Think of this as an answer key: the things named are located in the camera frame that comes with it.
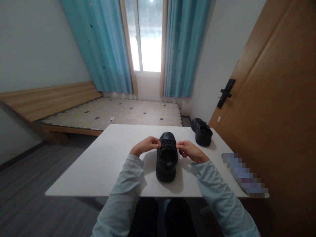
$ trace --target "black door lock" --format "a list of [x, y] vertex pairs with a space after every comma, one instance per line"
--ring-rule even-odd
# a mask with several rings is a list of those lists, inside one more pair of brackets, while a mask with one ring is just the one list
[[225, 89], [221, 89], [221, 92], [223, 93], [218, 104], [217, 104], [217, 107], [218, 108], [222, 108], [226, 98], [230, 98], [231, 97], [231, 94], [230, 94], [230, 90], [231, 88], [233, 87], [234, 83], [235, 83], [235, 79], [229, 79], [228, 82], [227, 82], [227, 85], [225, 87]]

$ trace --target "black shoe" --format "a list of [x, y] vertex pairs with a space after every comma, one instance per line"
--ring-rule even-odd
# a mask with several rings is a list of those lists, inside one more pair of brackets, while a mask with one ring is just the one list
[[201, 146], [211, 144], [212, 131], [210, 127], [200, 118], [195, 118], [191, 122], [191, 128], [195, 132], [195, 141]]
[[178, 163], [176, 141], [171, 132], [160, 137], [161, 147], [157, 149], [156, 176], [161, 182], [172, 182], [175, 178], [175, 167]]

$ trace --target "white table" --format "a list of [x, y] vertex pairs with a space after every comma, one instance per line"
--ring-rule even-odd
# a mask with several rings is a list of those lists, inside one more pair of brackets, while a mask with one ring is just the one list
[[[131, 148], [148, 136], [159, 138], [164, 132], [174, 134], [176, 141], [195, 142], [190, 127], [111, 124], [47, 190], [48, 196], [104, 197], [109, 196]], [[233, 152], [212, 129], [209, 147], [197, 145], [214, 163], [225, 182], [239, 198], [249, 197], [223, 163], [222, 154]], [[196, 171], [189, 158], [178, 153], [176, 177], [171, 183], [162, 183], [156, 177], [157, 151], [140, 156], [144, 161], [141, 197], [202, 197]]]

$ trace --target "baseboard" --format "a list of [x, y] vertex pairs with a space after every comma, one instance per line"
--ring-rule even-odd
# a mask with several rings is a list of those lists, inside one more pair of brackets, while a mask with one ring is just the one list
[[11, 165], [15, 164], [16, 162], [19, 162], [20, 160], [22, 160], [23, 158], [25, 158], [28, 155], [32, 154], [33, 152], [37, 151], [38, 149], [40, 149], [41, 147], [43, 147], [46, 144], [47, 144], [47, 142], [43, 141], [40, 144], [37, 144], [36, 146], [31, 147], [30, 149], [26, 150], [25, 152], [22, 152], [21, 154], [13, 157], [12, 159], [6, 161], [3, 164], [1, 164], [0, 165], [0, 172], [5, 170], [6, 168], [10, 167]]

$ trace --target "wooden headboard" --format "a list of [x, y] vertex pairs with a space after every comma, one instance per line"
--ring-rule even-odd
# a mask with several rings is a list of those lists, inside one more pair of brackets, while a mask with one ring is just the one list
[[29, 121], [36, 121], [101, 96], [89, 81], [2, 93], [0, 100]]

